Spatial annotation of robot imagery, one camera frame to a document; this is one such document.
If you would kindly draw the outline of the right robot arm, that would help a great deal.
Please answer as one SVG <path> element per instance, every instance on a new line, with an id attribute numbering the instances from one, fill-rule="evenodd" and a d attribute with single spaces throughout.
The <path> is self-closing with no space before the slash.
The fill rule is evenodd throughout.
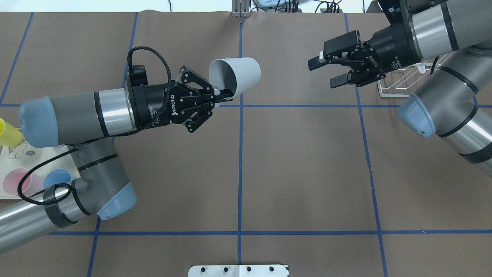
<path id="1" fill-rule="evenodd" d="M 491 117 L 472 102 L 491 82 L 491 1 L 438 0 L 416 11 L 406 0 L 378 3 L 388 27 L 366 42 L 358 30 L 325 41 L 308 61 L 309 70 L 345 65 L 349 72 L 332 78 L 330 87 L 362 87 L 386 73 L 448 54 L 397 115 L 422 137 L 438 135 L 491 175 Z"/>

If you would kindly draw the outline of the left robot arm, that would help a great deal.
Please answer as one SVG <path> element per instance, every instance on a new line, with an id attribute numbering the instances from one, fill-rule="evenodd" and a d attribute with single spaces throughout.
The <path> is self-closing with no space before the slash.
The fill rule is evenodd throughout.
<path id="1" fill-rule="evenodd" d="M 1 211 L 2 254 L 86 216 L 108 220 L 132 209 L 137 197 L 112 138 L 170 124 L 193 133 L 219 103 L 241 93 L 238 75 L 220 60 L 210 65 L 209 79 L 182 66 L 176 80 L 149 85 L 145 67 L 131 65 L 125 80 L 126 88 L 21 105 L 27 142 L 37 149 L 65 145 L 67 151 L 38 163 L 18 181 L 22 202 Z M 75 163 L 78 178 L 23 192 L 23 183 L 37 170 L 65 157 Z"/>

